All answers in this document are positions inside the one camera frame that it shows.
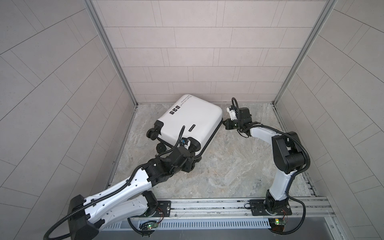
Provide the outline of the metal corner post right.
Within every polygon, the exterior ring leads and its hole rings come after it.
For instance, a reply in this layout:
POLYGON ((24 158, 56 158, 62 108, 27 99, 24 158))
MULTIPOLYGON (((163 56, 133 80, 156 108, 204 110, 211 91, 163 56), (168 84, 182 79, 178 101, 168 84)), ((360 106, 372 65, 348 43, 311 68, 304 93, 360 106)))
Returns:
POLYGON ((336 3, 338 0, 328 0, 326 1, 322 11, 320 12, 319 17, 315 21, 315 24, 310 31, 301 51, 299 52, 299 55, 297 56, 293 66, 291 67, 285 81, 282 84, 281 89, 279 90, 276 98, 272 101, 272 104, 276 106, 280 99, 282 98, 284 92, 288 88, 290 82, 294 78, 295 74, 297 73, 297 70, 301 66, 302 62, 304 61, 305 57, 307 56, 309 50, 311 49, 312 45, 314 44, 317 36, 319 35, 320 31, 322 30, 324 24, 326 23, 327 19, 329 18, 330 14, 332 13, 332 10, 334 9, 336 3))

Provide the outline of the right circuit board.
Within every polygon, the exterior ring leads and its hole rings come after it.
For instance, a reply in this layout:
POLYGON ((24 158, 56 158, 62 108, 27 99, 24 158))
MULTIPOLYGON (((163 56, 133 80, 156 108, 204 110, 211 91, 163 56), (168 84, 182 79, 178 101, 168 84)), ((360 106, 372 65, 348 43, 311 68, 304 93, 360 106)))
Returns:
POLYGON ((284 219, 269 219, 270 231, 282 233, 285 230, 286 221, 284 219))

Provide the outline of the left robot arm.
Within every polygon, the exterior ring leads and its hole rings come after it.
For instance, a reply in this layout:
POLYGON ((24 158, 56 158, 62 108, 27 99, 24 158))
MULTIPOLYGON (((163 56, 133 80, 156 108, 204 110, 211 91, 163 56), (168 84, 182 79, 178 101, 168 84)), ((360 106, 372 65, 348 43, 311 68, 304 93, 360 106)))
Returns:
POLYGON ((102 229, 121 219, 151 216, 158 201, 150 189, 180 171, 191 172, 200 160, 201 157, 181 146, 137 166, 129 178, 107 190, 88 197, 73 197, 66 219, 70 232, 66 236, 72 240, 92 240, 102 229))

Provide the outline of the metal corner post left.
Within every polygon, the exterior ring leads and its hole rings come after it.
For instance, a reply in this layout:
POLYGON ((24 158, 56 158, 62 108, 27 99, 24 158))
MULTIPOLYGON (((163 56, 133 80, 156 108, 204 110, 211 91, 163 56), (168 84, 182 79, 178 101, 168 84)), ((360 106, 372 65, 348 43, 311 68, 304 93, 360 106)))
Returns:
POLYGON ((119 75, 119 77, 122 80, 126 90, 128 91, 129 97, 133 101, 134 105, 137 107, 138 102, 134 96, 134 93, 133 93, 131 87, 129 86, 126 75, 125 75, 125 73, 124 73, 124 71, 123 71, 123 69, 119 63, 117 54, 116 54, 108 36, 107 36, 107 32, 105 31, 105 28, 101 22, 101 18, 99 17, 99 15, 96 11, 96 8, 95 8, 93 1, 84 0, 84 5, 85 5, 85 8, 86 8, 90 18, 91 18, 91 21, 94 24, 94 27, 96 28, 96 31, 98 32, 98 35, 101 39, 101 42, 102 42, 103 46, 105 47, 115 70, 117 71, 117 74, 119 75))

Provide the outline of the left circuit board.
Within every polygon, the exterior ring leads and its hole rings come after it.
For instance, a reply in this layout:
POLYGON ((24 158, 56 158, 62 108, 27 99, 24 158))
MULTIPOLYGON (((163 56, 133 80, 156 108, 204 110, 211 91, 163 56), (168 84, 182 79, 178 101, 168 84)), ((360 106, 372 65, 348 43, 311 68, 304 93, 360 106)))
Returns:
POLYGON ((140 224, 140 230, 141 231, 153 231, 159 226, 159 223, 157 221, 147 221, 142 224, 140 224))

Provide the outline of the aluminium mounting rail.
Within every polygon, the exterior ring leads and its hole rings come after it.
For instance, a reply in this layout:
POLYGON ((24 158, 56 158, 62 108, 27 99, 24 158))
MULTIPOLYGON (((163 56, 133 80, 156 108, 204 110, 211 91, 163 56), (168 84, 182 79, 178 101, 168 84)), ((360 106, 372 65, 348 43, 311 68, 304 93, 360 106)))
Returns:
POLYGON ((250 200, 263 200, 262 198, 240 199, 171 199, 155 200, 153 197, 142 195, 132 200, 124 201, 116 206, 106 203, 98 203, 86 209, 90 222, 95 223, 101 219, 105 224, 112 224, 121 220, 139 216, 146 211, 155 209, 158 201, 171 201, 170 219, 235 219, 235 218, 300 218, 303 214, 307 217, 320 217, 332 215, 334 211, 325 197, 304 197, 297 201, 289 200, 292 215, 282 216, 253 216, 250 208, 250 200))

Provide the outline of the circuit board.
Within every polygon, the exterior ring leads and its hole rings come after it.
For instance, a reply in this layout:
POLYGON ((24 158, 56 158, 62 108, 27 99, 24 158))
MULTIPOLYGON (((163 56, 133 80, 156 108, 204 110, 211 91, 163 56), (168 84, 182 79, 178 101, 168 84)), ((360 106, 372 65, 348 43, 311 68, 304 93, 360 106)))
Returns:
POLYGON ((159 223, 157 221, 147 221, 142 224, 140 224, 140 230, 141 231, 153 231, 159 226, 159 223))
POLYGON ((285 230, 286 221, 284 219, 269 219, 270 231, 282 233, 285 230))

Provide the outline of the metal corner post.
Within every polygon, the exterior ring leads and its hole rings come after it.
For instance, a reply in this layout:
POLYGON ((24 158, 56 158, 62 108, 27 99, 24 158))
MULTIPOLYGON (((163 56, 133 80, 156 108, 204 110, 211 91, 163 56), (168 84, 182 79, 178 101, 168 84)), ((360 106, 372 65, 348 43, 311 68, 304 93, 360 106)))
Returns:
POLYGON ((123 71, 123 69, 119 63, 117 54, 116 54, 108 36, 107 36, 107 32, 105 31, 105 28, 101 22, 101 18, 99 17, 99 15, 96 11, 96 8, 95 8, 93 1, 84 0, 84 5, 85 5, 85 8, 86 8, 90 18, 91 18, 91 21, 94 24, 94 27, 96 28, 96 31, 98 32, 98 35, 101 39, 101 42, 102 42, 103 46, 105 47, 115 70, 117 71, 117 74, 119 75, 119 77, 122 80, 126 90, 128 91, 129 97, 133 101, 134 105, 137 107, 138 102, 134 96, 134 93, 133 93, 131 87, 129 86, 126 75, 125 75, 125 73, 124 73, 124 71, 123 71))
POLYGON ((336 3, 338 0, 328 0, 326 1, 322 11, 320 12, 319 17, 315 21, 315 24, 310 31, 301 51, 299 52, 299 55, 297 56, 293 66, 291 67, 285 81, 282 84, 281 89, 279 90, 276 98, 272 101, 272 104, 276 106, 280 99, 282 98, 284 92, 288 88, 290 82, 294 78, 295 74, 297 73, 297 70, 301 66, 302 62, 304 61, 305 57, 307 56, 309 50, 311 49, 312 45, 314 44, 317 36, 319 35, 320 31, 322 30, 324 24, 326 23, 327 19, 329 18, 330 14, 332 13, 332 10, 334 9, 336 3))

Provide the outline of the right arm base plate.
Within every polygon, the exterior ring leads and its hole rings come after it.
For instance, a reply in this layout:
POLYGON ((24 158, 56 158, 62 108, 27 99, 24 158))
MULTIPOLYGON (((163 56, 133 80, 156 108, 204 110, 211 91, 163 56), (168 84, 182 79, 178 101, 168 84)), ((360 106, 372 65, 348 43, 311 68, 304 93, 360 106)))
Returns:
POLYGON ((292 215, 288 199, 282 201, 275 201, 273 198, 264 200, 254 199, 250 200, 249 204, 253 216, 292 215))

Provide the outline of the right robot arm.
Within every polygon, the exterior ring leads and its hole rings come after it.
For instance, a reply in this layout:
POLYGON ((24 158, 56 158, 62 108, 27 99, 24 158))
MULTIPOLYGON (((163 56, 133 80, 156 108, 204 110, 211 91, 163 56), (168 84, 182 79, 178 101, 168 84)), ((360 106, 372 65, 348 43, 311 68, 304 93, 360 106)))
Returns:
POLYGON ((265 199, 266 211, 275 215, 287 205, 289 190, 297 175, 310 166, 310 157, 296 132, 282 132, 260 123, 240 125, 239 120, 223 121, 226 130, 237 130, 248 137, 254 137, 270 144, 277 172, 265 199))

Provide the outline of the white black suitcase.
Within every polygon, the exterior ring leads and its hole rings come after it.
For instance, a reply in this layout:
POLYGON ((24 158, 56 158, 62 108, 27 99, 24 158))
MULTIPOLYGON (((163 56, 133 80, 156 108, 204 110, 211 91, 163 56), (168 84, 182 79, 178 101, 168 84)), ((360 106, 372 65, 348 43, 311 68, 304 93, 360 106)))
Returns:
POLYGON ((180 130, 185 127, 181 141, 189 141, 187 146, 199 162, 222 120, 223 110, 219 106, 193 95, 183 95, 155 121, 146 136, 153 141, 159 140, 157 151, 161 153, 176 144, 180 130))

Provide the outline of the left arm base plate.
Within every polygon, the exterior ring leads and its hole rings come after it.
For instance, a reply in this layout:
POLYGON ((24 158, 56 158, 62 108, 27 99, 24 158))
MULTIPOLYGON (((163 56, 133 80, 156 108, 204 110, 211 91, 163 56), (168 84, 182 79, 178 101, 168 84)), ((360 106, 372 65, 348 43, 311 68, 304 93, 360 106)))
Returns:
POLYGON ((134 218, 160 218, 169 217, 171 211, 171 201, 158 201, 158 205, 155 209, 146 211, 144 214, 134 216, 134 218))

